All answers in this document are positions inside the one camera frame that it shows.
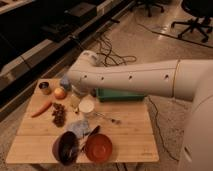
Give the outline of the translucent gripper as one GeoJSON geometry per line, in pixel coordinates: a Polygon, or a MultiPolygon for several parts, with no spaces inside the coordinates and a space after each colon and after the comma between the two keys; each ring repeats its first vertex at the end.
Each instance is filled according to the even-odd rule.
{"type": "Polygon", "coordinates": [[[88,94],[87,91],[80,91],[76,87],[72,88],[72,93],[70,96],[70,105],[73,109],[76,109],[81,102],[81,99],[88,94]]]}

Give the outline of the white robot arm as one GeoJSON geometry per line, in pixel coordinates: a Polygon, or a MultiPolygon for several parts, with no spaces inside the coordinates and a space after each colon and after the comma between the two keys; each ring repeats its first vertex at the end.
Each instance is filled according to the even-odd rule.
{"type": "Polygon", "coordinates": [[[67,76],[81,96],[108,88],[190,101],[178,171],[213,171],[213,59],[101,67],[99,56],[85,50],[67,76]]]}

